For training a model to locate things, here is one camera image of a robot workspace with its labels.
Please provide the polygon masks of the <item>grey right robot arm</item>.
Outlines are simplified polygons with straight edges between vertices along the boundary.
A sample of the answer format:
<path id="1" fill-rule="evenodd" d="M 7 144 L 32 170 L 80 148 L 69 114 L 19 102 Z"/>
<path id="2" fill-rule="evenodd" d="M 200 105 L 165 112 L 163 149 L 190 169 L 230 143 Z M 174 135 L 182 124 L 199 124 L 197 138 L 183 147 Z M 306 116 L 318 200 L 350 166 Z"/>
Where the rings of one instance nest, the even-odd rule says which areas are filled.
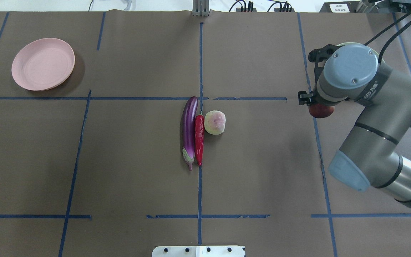
<path id="1" fill-rule="evenodd" d="M 411 128 L 411 76 L 382 55 L 356 42 L 313 49 L 307 58 L 315 64 L 315 86 L 298 92 L 298 102 L 320 119 L 346 99 L 363 106 L 328 172 L 356 191 L 377 188 L 411 208 L 411 160 L 395 151 Z"/>

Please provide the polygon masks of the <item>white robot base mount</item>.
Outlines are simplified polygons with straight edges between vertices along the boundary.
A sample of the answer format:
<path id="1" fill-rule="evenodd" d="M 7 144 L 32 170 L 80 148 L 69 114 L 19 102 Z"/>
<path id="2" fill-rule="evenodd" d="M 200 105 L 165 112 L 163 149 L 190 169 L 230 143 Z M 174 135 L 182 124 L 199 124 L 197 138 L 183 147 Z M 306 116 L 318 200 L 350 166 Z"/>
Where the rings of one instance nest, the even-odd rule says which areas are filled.
<path id="1" fill-rule="evenodd" d="M 160 246 L 152 257 L 246 257 L 246 249 L 238 245 Z"/>

